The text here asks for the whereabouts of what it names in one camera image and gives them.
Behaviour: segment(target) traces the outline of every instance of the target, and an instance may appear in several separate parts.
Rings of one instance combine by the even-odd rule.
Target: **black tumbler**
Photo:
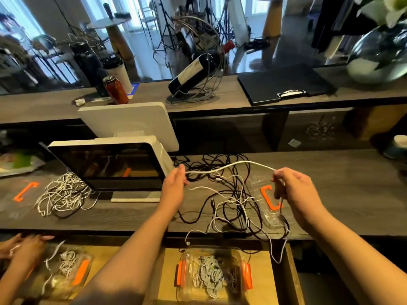
[[[74,53],[74,60],[100,96],[107,97],[109,93],[103,85],[103,78],[108,75],[87,40],[78,40],[69,45]]]

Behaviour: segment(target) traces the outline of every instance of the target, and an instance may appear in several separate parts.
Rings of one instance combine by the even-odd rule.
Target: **wooden desk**
[[[251,107],[237,75],[223,77],[215,98],[198,103],[171,104],[168,80],[140,83],[130,103],[163,102],[170,118],[235,115],[271,111],[376,106],[407,103],[407,76],[380,86],[359,85],[351,80],[344,66],[320,67],[316,71],[338,88],[335,95],[302,97]],[[30,125],[32,122],[83,124],[74,99],[99,97],[94,88],[7,95],[0,97],[2,128]]]
[[[382,158],[375,150],[307,151],[247,154],[248,158],[273,168],[284,166],[302,171],[313,179],[319,195],[327,209],[340,221],[359,235],[364,236],[407,236],[407,187],[399,179],[398,170],[393,162]],[[192,161],[201,160],[201,156],[190,156]],[[50,162],[43,169],[47,178],[41,187],[56,177],[53,171],[61,165]],[[253,174],[269,173],[267,169],[252,165]],[[4,199],[13,182],[23,176],[0,179],[0,198]],[[209,186],[222,189],[222,185],[201,180],[192,186]],[[207,189],[194,191],[185,189],[184,203],[180,209],[185,220],[196,218],[205,199],[211,194]],[[52,233],[68,231],[87,231],[87,233],[109,234],[118,231],[129,235],[154,212],[154,203],[110,203],[100,200],[93,209],[80,210],[67,219],[54,216],[41,217],[37,210],[31,209],[22,218],[9,218],[7,212],[0,212],[0,229],[47,230]],[[226,211],[232,217],[236,212]],[[247,210],[249,217],[259,225],[254,210]],[[288,204],[283,214],[291,226],[290,239],[307,239],[309,236],[295,222]],[[181,222],[176,215],[168,227],[169,233],[186,233],[192,229],[206,230],[211,221],[212,210],[208,203],[200,220],[193,225]],[[282,229],[266,229],[272,238],[279,238]]]

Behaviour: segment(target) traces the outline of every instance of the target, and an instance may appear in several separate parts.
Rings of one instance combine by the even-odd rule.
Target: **white tabletop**
[[[125,22],[130,21],[131,18],[113,18],[113,19],[109,19],[109,18],[103,18],[100,20],[95,21],[94,23],[90,23],[88,24],[88,28],[93,30],[93,29],[104,29],[107,27],[111,27],[114,25],[120,25],[123,24]]]

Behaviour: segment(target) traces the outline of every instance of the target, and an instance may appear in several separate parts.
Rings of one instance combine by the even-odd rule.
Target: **black clipboard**
[[[336,91],[332,84],[304,64],[240,73],[237,79],[252,106],[290,98],[333,94]]]

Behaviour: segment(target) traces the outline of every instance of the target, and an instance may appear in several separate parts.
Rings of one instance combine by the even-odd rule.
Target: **hand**
[[[0,259],[10,259],[10,251],[23,241],[21,233],[13,236],[11,239],[0,242]]]
[[[295,220],[305,231],[309,232],[315,221],[329,215],[308,175],[282,168],[274,171],[272,181],[276,185],[274,197],[287,200]]]
[[[42,237],[40,235],[27,236],[15,250],[11,263],[29,272],[40,260],[45,249],[45,241],[52,238],[51,236]]]
[[[174,168],[162,184],[160,203],[157,209],[165,210],[175,215],[184,199],[184,185],[189,182],[185,176],[185,166]]]

